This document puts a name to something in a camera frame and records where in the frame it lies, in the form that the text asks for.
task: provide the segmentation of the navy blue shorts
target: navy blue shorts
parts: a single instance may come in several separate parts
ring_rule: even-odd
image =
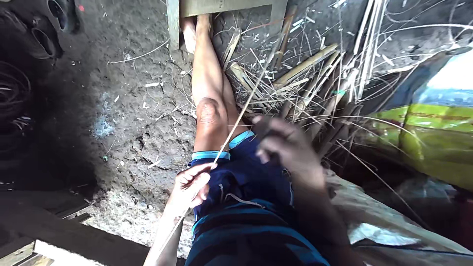
[[[292,206],[292,190],[282,166],[262,164],[256,156],[258,140],[246,131],[234,138],[229,152],[223,152],[217,167],[210,172],[209,195],[194,208],[196,221],[221,205],[231,193],[240,200],[262,199],[280,207]],[[189,166],[213,162],[218,151],[200,151],[193,154]]]

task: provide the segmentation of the finger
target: finger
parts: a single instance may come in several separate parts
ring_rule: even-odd
[[[255,117],[253,117],[253,119],[251,121],[253,122],[253,124],[256,124],[259,121],[261,121],[261,119],[263,119],[263,116],[262,115],[257,115]]]
[[[299,132],[299,129],[295,125],[289,124],[286,121],[276,117],[270,119],[269,127],[279,132],[286,138],[290,138]]]
[[[289,142],[279,136],[267,136],[261,140],[259,149],[284,154],[291,150],[292,146]]]
[[[213,164],[213,162],[199,164],[199,165],[196,165],[196,166],[192,166],[191,168],[187,169],[184,172],[193,177],[193,176],[196,176],[197,174],[199,174],[200,172],[203,172],[205,170],[210,170],[212,164]]]
[[[189,208],[195,208],[195,207],[201,205],[203,202],[204,202],[204,200],[199,195],[197,195],[197,197],[195,197],[195,199],[193,199],[191,201],[191,204],[190,204]]]
[[[192,181],[192,183],[189,186],[189,190],[191,190],[192,192],[195,192],[195,195],[197,195],[199,190],[201,190],[209,182],[209,180],[210,180],[210,174],[203,172],[194,178],[194,181]]]
[[[268,155],[268,153],[266,153],[263,149],[258,149],[256,151],[256,156],[258,156],[260,158],[260,161],[262,164],[265,164],[267,162],[269,162],[270,160],[270,157]]]
[[[209,194],[209,184],[205,184],[203,188],[200,189],[199,191],[199,196],[201,197],[201,199],[203,200],[206,200],[207,199],[207,195]]]

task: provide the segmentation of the wooden frame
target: wooden frame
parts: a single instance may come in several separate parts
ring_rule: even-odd
[[[179,18],[271,5],[269,34],[281,31],[288,0],[167,0],[170,50],[179,48]]]

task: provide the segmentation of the light blue trim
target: light blue trim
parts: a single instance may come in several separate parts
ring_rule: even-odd
[[[197,151],[192,154],[192,160],[208,158],[215,159],[218,153],[219,151]],[[222,151],[219,158],[230,160],[230,153],[227,151]]]
[[[230,141],[230,143],[228,144],[228,147],[230,149],[233,149],[234,147],[238,146],[238,144],[240,144],[242,141],[252,136],[254,136],[253,131],[247,130],[241,133],[240,135],[236,136],[234,139],[232,139],[232,141]]]

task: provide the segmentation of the drawstring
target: drawstring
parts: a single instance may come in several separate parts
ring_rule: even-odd
[[[232,196],[232,198],[238,200],[238,201],[241,202],[241,203],[250,204],[250,205],[255,205],[255,206],[258,206],[258,207],[264,209],[264,206],[262,206],[262,205],[260,205],[260,204],[258,204],[258,203],[256,203],[256,202],[247,201],[247,200],[242,200],[242,199],[240,199],[239,197],[235,196],[235,195],[232,194],[232,193],[228,193],[228,194],[225,196],[225,200],[227,200],[227,197],[228,197],[228,196]]]
[[[223,202],[223,185],[222,184],[219,184],[219,187],[220,187],[220,203]],[[247,201],[247,200],[242,200],[240,199],[239,197],[235,196],[233,193],[228,193],[226,196],[225,196],[225,200],[227,200],[227,197],[228,196],[231,196],[232,198],[236,199],[237,201],[241,202],[241,203],[245,203],[245,204],[250,204],[250,205],[255,205],[255,206],[258,206],[262,209],[264,209],[265,207],[263,205],[260,205],[256,202],[252,202],[252,201]]]
[[[220,187],[220,203],[222,203],[223,202],[223,185],[219,184],[219,187]]]

